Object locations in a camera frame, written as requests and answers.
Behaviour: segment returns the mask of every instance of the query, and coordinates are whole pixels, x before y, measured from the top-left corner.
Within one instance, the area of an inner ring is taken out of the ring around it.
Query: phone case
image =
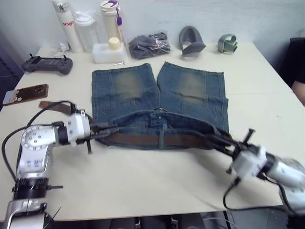
[[[35,99],[46,98],[48,96],[48,89],[49,86],[47,84],[40,84],[32,87],[8,91],[5,94],[3,105],[8,106]]]

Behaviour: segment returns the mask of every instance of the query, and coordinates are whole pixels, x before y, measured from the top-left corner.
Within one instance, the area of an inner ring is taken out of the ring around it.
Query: jeans
[[[114,123],[120,133],[158,135],[156,146],[106,145],[171,149],[163,137],[177,133],[220,134],[228,131],[224,74],[183,68],[165,62],[157,83],[148,63],[92,73],[92,111],[98,122]]]

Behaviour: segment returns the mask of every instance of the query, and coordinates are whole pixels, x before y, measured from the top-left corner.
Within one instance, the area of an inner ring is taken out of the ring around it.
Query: game controller
[[[45,71],[59,71],[61,74],[69,74],[73,62],[65,55],[63,58],[45,58],[40,56],[33,56],[30,54],[30,59],[22,64],[22,68],[27,72],[33,72],[35,70]]]

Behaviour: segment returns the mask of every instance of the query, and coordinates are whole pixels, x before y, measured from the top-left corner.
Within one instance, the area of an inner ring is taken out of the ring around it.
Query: white container
[[[75,12],[75,15],[75,24],[77,31],[79,32],[82,45],[85,51],[92,52],[93,45],[100,43],[95,20],[92,16],[83,13],[82,11]]]
[[[92,54],[95,63],[120,63],[127,59],[124,45],[116,37],[111,37],[108,44],[95,44]]]
[[[52,0],[57,16],[68,38],[72,52],[83,52],[81,41],[78,37],[72,12],[65,0]]]
[[[101,3],[101,12],[108,39],[111,37],[120,39],[118,25],[116,23],[117,8],[120,9],[119,3],[117,1],[103,1]]]

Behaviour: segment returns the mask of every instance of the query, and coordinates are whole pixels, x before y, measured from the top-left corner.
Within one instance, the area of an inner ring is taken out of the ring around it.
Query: person's arm
[[[305,83],[295,81],[291,88],[296,97],[301,101],[303,106],[305,106]]]

